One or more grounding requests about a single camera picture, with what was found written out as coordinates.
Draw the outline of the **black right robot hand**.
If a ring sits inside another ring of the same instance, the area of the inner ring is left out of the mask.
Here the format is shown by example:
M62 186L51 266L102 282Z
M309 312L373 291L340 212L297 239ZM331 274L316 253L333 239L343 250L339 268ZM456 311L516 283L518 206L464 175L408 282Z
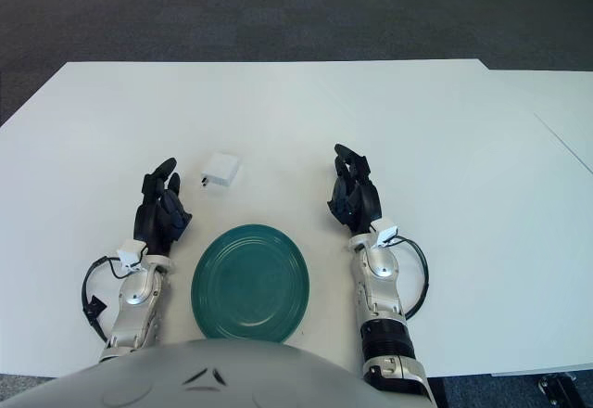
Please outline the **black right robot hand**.
M382 211L368 161L341 144L336 144L334 151L336 179L328 208L353 236L369 233L371 223L382 217Z

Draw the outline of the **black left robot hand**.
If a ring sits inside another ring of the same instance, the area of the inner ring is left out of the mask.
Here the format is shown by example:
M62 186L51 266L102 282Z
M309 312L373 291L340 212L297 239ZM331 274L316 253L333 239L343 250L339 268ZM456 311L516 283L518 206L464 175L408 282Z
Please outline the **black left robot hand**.
M192 220L180 201L181 177L175 172L177 160L169 158L147 173L142 184L143 202L134 220L133 238L145 242L148 255L170 256Z

